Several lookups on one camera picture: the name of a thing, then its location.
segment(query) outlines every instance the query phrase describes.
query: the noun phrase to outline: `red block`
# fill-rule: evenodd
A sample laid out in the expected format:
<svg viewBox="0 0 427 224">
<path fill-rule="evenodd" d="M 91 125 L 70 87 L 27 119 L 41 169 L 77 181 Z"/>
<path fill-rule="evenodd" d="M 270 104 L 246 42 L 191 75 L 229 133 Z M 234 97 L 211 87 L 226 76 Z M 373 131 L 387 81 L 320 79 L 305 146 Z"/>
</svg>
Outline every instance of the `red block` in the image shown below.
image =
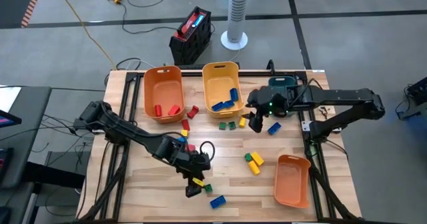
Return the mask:
<svg viewBox="0 0 427 224">
<path fill-rule="evenodd" d="M 154 112 L 156 117 L 161 117 L 161 106 L 160 105 L 154 105 Z"/>
<path fill-rule="evenodd" d="M 177 105 L 173 105 L 173 107 L 169 110 L 169 112 L 167 113 L 168 115 L 175 115 L 179 113 L 179 110 L 181 110 L 181 108 L 179 108 Z"/>
<path fill-rule="evenodd" d="M 193 119 L 195 114 L 199 112 L 199 107 L 193 106 L 193 109 L 189 113 L 187 113 L 188 118 Z"/>
<path fill-rule="evenodd" d="M 184 119 L 184 120 L 182 120 L 182 121 L 181 121 L 181 123 L 182 123 L 182 127 L 183 127 L 183 129 L 184 129 L 184 130 L 189 131 L 189 124 L 188 124 L 188 120 L 187 120 L 187 119 Z"/>
<path fill-rule="evenodd" d="M 188 146 L 185 148 L 187 149 L 187 151 L 195 151 L 195 145 L 192 144 L 188 144 Z"/>
</svg>

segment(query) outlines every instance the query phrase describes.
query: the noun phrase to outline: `concrete floor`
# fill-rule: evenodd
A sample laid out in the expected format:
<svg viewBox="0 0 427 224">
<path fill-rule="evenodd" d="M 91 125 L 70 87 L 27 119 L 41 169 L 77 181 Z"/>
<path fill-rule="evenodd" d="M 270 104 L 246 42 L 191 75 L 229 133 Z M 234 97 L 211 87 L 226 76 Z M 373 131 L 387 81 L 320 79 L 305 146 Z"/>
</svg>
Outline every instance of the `concrete floor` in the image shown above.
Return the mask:
<svg viewBox="0 0 427 224">
<path fill-rule="evenodd" d="M 155 0 L 133 0 L 146 4 Z M 123 9 L 106 0 L 70 0 L 84 21 L 121 20 Z M 295 0 L 298 13 L 407 11 L 427 9 L 427 0 Z M 128 7 L 128 19 L 186 17 L 195 6 L 227 15 L 227 0 L 165 0 L 150 8 Z M 288 0 L 250 0 L 248 14 L 290 14 Z M 30 23 L 77 21 L 63 0 L 38 0 Z M 427 126 L 417 118 L 399 121 L 394 108 L 402 90 L 427 74 L 427 15 L 301 19 L 313 69 L 325 69 L 331 88 L 367 87 L 380 94 L 386 116 L 359 121 L 343 131 L 350 168 L 363 216 L 373 221 L 425 223 L 427 219 Z M 130 25 L 132 30 L 162 24 Z M 179 23 L 168 23 L 177 27 Z M 215 22 L 216 33 L 198 63 L 224 61 L 236 53 L 226 51 L 220 34 L 226 22 Z M 171 30 L 130 35 L 119 25 L 90 27 L 89 31 L 115 62 L 141 57 L 152 65 L 172 63 L 167 44 Z M 236 59 L 244 69 L 263 69 L 269 59 L 276 68 L 303 69 L 298 39 L 291 19 L 246 21 L 248 46 Z M 80 27 L 0 30 L 0 83 L 103 89 L 111 67 Z M 47 114 L 72 120 L 103 93 L 58 91 L 52 93 Z M 46 153 L 64 151 L 72 137 L 40 131 L 34 149 L 54 143 L 31 156 L 44 163 Z M 36 223 L 58 218 L 40 209 Z"/>
</svg>

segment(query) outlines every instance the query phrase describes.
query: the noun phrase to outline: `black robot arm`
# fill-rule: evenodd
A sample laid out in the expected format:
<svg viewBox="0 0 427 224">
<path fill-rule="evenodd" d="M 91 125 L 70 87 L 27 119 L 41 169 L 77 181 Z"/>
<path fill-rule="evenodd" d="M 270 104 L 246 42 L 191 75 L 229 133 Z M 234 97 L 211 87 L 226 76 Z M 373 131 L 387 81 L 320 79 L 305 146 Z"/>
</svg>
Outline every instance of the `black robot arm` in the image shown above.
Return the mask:
<svg viewBox="0 0 427 224">
<path fill-rule="evenodd" d="M 308 111 L 320 105 L 352 107 L 326 121 L 312 121 L 306 127 L 312 139 L 324 139 L 334 129 L 343 129 L 359 119 L 379 119 L 385 114 L 380 96 L 369 89 L 323 90 L 313 85 L 299 85 L 282 91 L 271 87 L 253 90 L 246 107 L 255 107 L 256 113 L 251 112 L 244 117 L 250 120 L 249 126 L 259 133 L 263 117 L 285 117 L 290 111 Z"/>
<path fill-rule="evenodd" d="M 128 139 L 143 145 L 154 158 L 175 167 L 177 173 L 182 173 L 183 178 L 188 179 L 188 186 L 185 188 L 187 197 L 201 192 L 201 187 L 192 179 L 204 179 L 202 171 L 211 168 L 209 155 L 188 151 L 185 148 L 187 142 L 183 143 L 169 136 L 171 133 L 148 133 L 117 116 L 110 104 L 102 101 L 91 102 L 74 125 L 83 126 L 89 131 L 102 129 L 105 131 L 105 138 L 116 145 L 123 145 Z"/>
</svg>

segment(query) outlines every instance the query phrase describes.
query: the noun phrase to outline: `yellow cable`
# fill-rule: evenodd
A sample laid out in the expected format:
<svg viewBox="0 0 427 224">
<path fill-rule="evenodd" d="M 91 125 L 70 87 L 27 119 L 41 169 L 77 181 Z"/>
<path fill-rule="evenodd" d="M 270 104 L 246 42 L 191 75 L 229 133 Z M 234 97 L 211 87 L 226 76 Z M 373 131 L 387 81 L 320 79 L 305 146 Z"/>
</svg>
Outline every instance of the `yellow cable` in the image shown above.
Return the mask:
<svg viewBox="0 0 427 224">
<path fill-rule="evenodd" d="M 87 31 L 85 23 L 80 19 L 79 15 L 77 14 L 77 12 L 75 12 L 75 9 L 70 4 L 70 2 L 68 2 L 68 0 L 64 0 L 64 1 L 68 4 L 69 8 L 71 8 L 71 10 L 74 12 L 74 15 L 79 19 L 81 26 L 85 29 L 86 35 L 101 49 L 101 51 L 104 53 L 104 55 L 109 59 L 109 62 L 111 63 L 111 66 L 113 67 L 113 70 L 114 71 L 117 70 L 117 68 L 115 68 L 113 59 L 111 59 L 111 57 L 104 51 L 104 49 L 101 47 L 101 45 L 94 38 L 91 37 L 91 35 Z"/>
</svg>

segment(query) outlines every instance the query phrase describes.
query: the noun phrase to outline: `blue block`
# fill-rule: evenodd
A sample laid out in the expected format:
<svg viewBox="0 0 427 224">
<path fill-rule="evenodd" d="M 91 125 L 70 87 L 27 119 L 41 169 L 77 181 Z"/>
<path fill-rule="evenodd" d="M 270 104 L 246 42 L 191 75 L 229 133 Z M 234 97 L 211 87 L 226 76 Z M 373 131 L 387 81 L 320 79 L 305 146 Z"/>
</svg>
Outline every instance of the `blue block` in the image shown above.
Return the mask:
<svg viewBox="0 0 427 224">
<path fill-rule="evenodd" d="M 230 89 L 230 97 L 232 98 L 232 101 L 239 101 L 239 94 L 236 88 Z"/>
<path fill-rule="evenodd" d="M 226 198 L 224 198 L 224 196 L 222 195 L 211 201 L 211 207 L 213 209 L 217 209 L 218 207 L 221 207 L 226 203 L 227 203 Z"/>
<path fill-rule="evenodd" d="M 185 143 L 185 138 L 184 137 L 180 137 L 177 139 L 180 143 Z"/>
<path fill-rule="evenodd" d="M 282 127 L 282 126 L 279 123 L 274 123 L 274 125 L 272 125 L 272 127 L 270 127 L 268 129 L 268 133 L 270 135 L 273 135 L 274 133 L 276 133 L 280 129 L 280 127 Z"/>
<path fill-rule="evenodd" d="M 224 109 L 224 103 L 223 102 L 220 102 L 220 103 L 212 106 L 212 111 L 221 111 L 222 109 Z"/>
<path fill-rule="evenodd" d="M 234 107 L 234 102 L 233 101 L 226 101 L 224 103 L 224 108 L 230 108 L 230 107 Z"/>
</svg>

